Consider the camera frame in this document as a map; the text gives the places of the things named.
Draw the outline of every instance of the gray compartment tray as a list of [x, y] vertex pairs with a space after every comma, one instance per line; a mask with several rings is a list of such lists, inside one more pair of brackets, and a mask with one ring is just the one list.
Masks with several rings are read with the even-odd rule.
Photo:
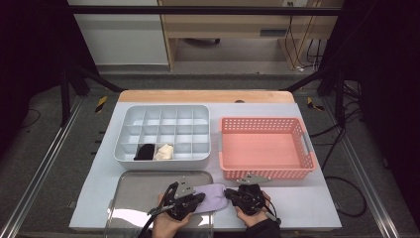
[[[155, 152], [173, 146], [168, 161], [135, 161], [145, 144]], [[129, 108], [115, 146], [115, 159], [127, 170], [200, 170], [210, 155], [210, 115], [204, 105], [136, 105]]]

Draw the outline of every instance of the wire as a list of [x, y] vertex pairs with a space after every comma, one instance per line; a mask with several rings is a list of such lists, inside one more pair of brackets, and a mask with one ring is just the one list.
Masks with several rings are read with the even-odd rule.
[[311, 64], [304, 64], [304, 63], [302, 63], [302, 62], [300, 61], [300, 59], [299, 59], [299, 54], [297, 53], [296, 43], [294, 42], [293, 33], [292, 33], [292, 31], [291, 31], [291, 23], [292, 23], [292, 21], [293, 21], [293, 16], [292, 16], [292, 15], [290, 15], [289, 26], [288, 26], [288, 29], [287, 29], [286, 36], [285, 36], [285, 38], [284, 38], [284, 47], [285, 47], [286, 52], [287, 52], [287, 54], [288, 54], [288, 56], [289, 56], [289, 58], [290, 58], [291, 64], [293, 65], [293, 67], [294, 67], [294, 68], [297, 68], [297, 66], [294, 64], [293, 60], [291, 59], [291, 54], [290, 54], [290, 52], [289, 52], [289, 50], [288, 50], [288, 48], [287, 48], [287, 37], [288, 37], [289, 33], [290, 33], [291, 41], [292, 41], [293, 46], [294, 46], [294, 51], [295, 51], [295, 53], [296, 53], [296, 59], [297, 59], [297, 61], [298, 61], [298, 62], [302, 65], [302, 67], [308, 67], [308, 66], [311, 66]]
[[35, 111], [35, 112], [37, 112], [38, 116], [37, 116], [37, 118], [36, 118], [33, 122], [31, 122], [30, 124], [22, 126], [22, 127], [21, 127], [21, 129], [22, 129], [22, 128], [27, 128], [27, 127], [30, 127], [30, 126], [34, 125], [34, 124], [35, 124], [35, 123], [36, 123], [36, 122], [40, 119], [40, 117], [41, 117], [41, 112], [40, 112], [39, 110], [36, 110], [36, 109], [29, 109], [29, 111]]
[[349, 184], [350, 186], [352, 186], [360, 195], [361, 195], [361, 197], [362, 197], [362, 199], [363, 199], [363, 201], [364, 201], [364, 207], [362, 208], [362, 211], [360, 211], [359, 213], [356, 213], [356, 214], [352, 214], [352, 213], [349, 213], [349, 212], [346, 212], [346, 211], [343, 211], [342, 209], [337, 209], [337, 212], [339, 212], [339, 213], [341, 213], [341, 214], [343, 214], [343, 215], [347, 215], [347, 216], [350, 216], [350, 217], [360, 217], [360, 216], [362, 216], [363, 214], [365, 214], [365, 212], [367, 211], [367, 209], [368, 209], [368, 202], [367, 202], [367, 199], [365, 198], [365, 196], [364, 196], [364, 193], [356, 186], [356, 185], [354, 185], [352, 182], [350, 182], [349, 180], [347, 180], [347, 179], [344, 179], [344, 178], [340, 178], [340, 177], [332, 177], [332, 176], [329, 176], [329, 177], [325, 177], [325, 179], [337, 179], [337, 180], [341, 180], [341, 181], [343, 181], [343, 182], [346, 182], [347, 184]]
[[342, 128], [339, 132], [339, 135], [337, 136], [336, 140], [333, 143], [333, 146], [331, 147], [330, 151], [328, 152], [327, 157], [325, 158], [324, 163], [322, 164], [321, 171], [324, 171], [325, 167], [327, 166], [327, 162], [331, 158], [331, 154], [334, 151], [334, 148], [337, 146], [338, 142], [342, 139], [342, 136], [344, 135], [344, 132], [346, 131], [346, 128]]
[[[166, 189], [166, 191], [164, 192], [164, 195], [163, 195], [163, 197], [161, 198], [160, 203], [158, 204], [158, 207], [157, 207], [157, 208], [161, 208], [161, 207], [163, 206], [163, 203], [164, 203], [164, 200], [165, 200], [165, 198], [166, 198], [167, 194], [169, 193], [169, 191], [170, 191], [171, 189], [173, 189], [173, 186], [174, 186], [174, 185], [175, 185], [175, 183], [171, 184], [171, 185], [170, 185], [170, 186]], [[142, 231], [140, 232], [140, 234], [139, 234], [138, 238], [142, 238], [142, 237], [144, 237], [144, 236], [145, 236], [146, 232], [147, 232], [147, 231], [148, 231], [148, 229], [149, 229], [149, 226], [152, 224], [152, 222], [154, 222], [154, 220], [155, 220], [157, 217], [158, 217], [157, 215], [152, 215], [152, 216], [151, 216], [151, 218], [149, 218], [149, 220], [146, 222], [145, 226], [143, 226]]]

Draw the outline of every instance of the metal tray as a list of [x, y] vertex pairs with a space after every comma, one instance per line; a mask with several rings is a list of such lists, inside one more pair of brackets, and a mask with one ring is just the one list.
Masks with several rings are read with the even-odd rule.
[[[182, 178], [192, 186], [213, 183], [211, 175], [206, 172], [128, 171], [122, 174], [109, 210], [104, 237], [137, 238], [149, 219], [148, 211], [158, 205], [158, 195]], [[176, 237], [212, 237], [212, 221], [213, 212], [193, 214]]]

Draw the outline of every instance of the pink plastic basket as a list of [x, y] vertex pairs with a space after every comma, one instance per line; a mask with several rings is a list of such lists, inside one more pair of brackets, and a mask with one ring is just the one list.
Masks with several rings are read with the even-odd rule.
[[304, 179], [315, 170], [315, 153], [298, 118], [231, 118], [220, 121], [220, 167], [225, 179], [247, 174]]

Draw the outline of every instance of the black curtain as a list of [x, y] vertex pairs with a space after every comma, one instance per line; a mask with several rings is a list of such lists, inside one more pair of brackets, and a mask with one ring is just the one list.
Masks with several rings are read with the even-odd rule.
[[[20, 129], [30, 99], [60, 85], [66, 66], [98, 73], [74, 16], [46, 11], [49, 4], [68, 5], [65, 0], [0, 1], [0, 157]], [[67, 76], [88, 88], [82, 75], [68, 70]]]
[[[365, 121], [420, 228], [420, 1], [345, 5], [360, 14], [339, 17], [321, 68], [335, 65], [344, 79], [360, 83]], [[336, 79], [324, 78], [321, 93]]]

